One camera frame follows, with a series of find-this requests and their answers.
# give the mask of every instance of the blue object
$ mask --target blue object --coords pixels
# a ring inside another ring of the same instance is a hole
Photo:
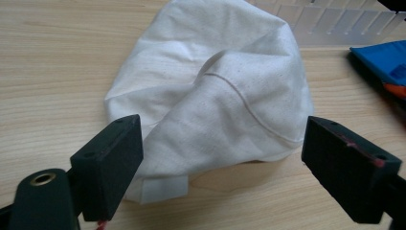
[[[406,40],[350,50],[384,83],[406,85]]]

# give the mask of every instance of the orange object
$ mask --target orange object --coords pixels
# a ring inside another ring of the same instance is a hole
[[[384,83],[383,86],[386,90],[393,93],[400,99],[406,100],[406,86]]]

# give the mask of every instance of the metal grommet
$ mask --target metal grommet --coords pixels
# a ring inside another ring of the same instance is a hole
[[[40,174],[33,178],[30,182],[32,186],[41,186],[44,184],[48,184],[49,182],[53,181],[56,178],[56,174],[53,172],[46,172]]]

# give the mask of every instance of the white fabric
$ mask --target white fabric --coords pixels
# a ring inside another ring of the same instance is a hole
[[[242,0],[175,0],[139,38],[105,97],[140,114],[145,160],[126,198],[182,196],[190,173],[298,148],[313,112],[289,26]]]

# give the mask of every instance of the wooden table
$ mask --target wooden table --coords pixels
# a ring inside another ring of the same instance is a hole
[[[0,207],[31,173],[69,157],[107,125],[103,97],[164,0],[0,1]],[[402,39],[406,26],[387,40]],[[406,160],[406,109],[348,47],[302,49],[315,115]],[[190,193],[124,201],[107,229],[387,229],[358,225],[301,162],[246,163],[191,176]],[[406,177],[406,171],[400,175]],[[82,229],[95,223],[81,221]]]

